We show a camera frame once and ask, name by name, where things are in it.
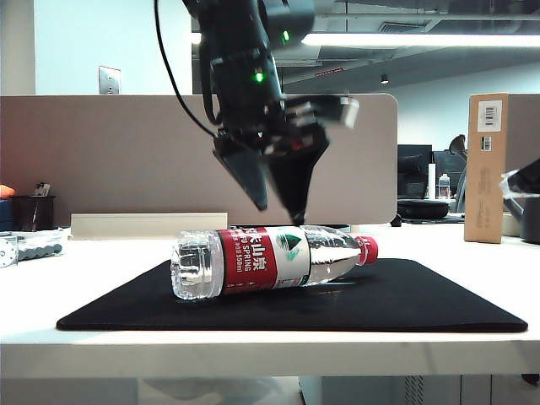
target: white wall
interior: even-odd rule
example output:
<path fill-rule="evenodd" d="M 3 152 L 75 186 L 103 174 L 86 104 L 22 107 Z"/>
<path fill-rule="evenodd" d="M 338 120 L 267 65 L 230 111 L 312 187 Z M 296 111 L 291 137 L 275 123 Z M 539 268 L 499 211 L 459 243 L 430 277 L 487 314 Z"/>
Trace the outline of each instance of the white wall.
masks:
<path fill-rule="evenodd" d="M 3 42 L 8 53 L 5 60 L 23 65 L 23 59 L 15 52 L 26 50 L 34 56 L 34 47 L 29 47 L 25 38 L 35 38 L 35 64 L 28 63 L 35 66 L 35 94 L 98 94 L 99 65 L 121 69 L 123 94 L 173 93 L 159 54 L 153 0 L 0 1 L 5 1 L 10 8 L 17 4 L 19 20 L 33 20 L 30 26 L 10 18 L 9 26 L 17 30 L 3 35 Z M 34 7 L 22 9 L 22 3 L 33 3 Z M 191 18 L 180 0 L 161 0 L 160 3 L 170 64 L 180 91 L 190 94 Z M 6 90 L 9 94 L 33 93 L 32 89 L 21 86 Z"/>
<path fill-rule="evenodd" d="M 0 0 L 0 49 L 0 95 L 34 94 L 34 0 Z"/>
<path fill-rule="evenodd" d="M 539 73 L 540 63 L 531 63 L 391 88 L 399 105 L 398 142 L 447 149 L 455 136 L 467 136 L 469 95 L 540 93 Z"/>

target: cardboard box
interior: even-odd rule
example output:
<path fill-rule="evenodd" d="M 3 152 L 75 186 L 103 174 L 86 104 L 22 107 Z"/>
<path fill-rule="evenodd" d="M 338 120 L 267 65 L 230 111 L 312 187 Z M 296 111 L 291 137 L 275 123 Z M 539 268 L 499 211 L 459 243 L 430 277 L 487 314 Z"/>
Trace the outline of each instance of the cardboard box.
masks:
<path fill-rule="evenodd" d="M 539 156 L 540 94 L 471 96 L 465 240 L 500 243 L 501 175 Z"/>

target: gray cubicle partition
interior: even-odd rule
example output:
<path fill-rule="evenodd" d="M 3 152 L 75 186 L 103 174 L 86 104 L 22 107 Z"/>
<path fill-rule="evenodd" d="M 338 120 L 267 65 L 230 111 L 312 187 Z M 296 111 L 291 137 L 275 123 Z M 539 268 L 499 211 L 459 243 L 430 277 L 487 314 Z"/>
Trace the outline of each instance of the gray cubicle partition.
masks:
<path fill-rule="evenodd" d="M 356 128 L 329 125 L 332 144 L 316 166 L 310 223 L 385 223 L 396 212 L 397 103 L 355 95 Z M 201 96 L 186 97 L 204 118 Z M 269 190 L 259 213 L 212 155 L 212 139 L 174 96 L 1 98 L 2 183 L 30 193 L 51 183 L 55 216 L 71 213 L 227 212 L 230 224 L 284 224 Z"/>

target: bottle cap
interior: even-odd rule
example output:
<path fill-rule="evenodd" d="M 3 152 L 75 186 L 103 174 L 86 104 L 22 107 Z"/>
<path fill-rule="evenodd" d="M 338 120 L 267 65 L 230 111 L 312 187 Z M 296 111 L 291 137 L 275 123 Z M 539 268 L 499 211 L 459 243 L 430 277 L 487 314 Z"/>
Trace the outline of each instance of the bottle cap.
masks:
<path fill-rule="evenodd" d="M 354 239 L 364 244 L 368 251 L 365 262 L 360 264 L 370 264 L 375 262 L 377 260 L 377 257 L 379 256 L 379 246 L 377 245 L 375 239 L 373 239 L 371 236 L 356 236 Z M 359 262 L 362 260 L 363 257 L 364 255 L 360 256 Z"/>

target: plastic water bottle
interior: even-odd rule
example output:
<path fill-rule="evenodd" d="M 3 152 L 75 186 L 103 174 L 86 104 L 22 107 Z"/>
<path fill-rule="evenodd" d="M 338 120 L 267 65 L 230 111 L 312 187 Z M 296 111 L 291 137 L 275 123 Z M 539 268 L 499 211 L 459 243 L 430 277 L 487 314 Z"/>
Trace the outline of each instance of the plastic water bottle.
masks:
<path fill-rule="evenodd" d="M 439 198 L 450 199 L 450 177 L 446 173 L 439 177 Z"/>
<path fill-rule="evenodd" d="M 170 265 L 184 300 L 261 289 L 309 286 L 374 262 L 376 242 L 323 226 L 183 231 Z"/>

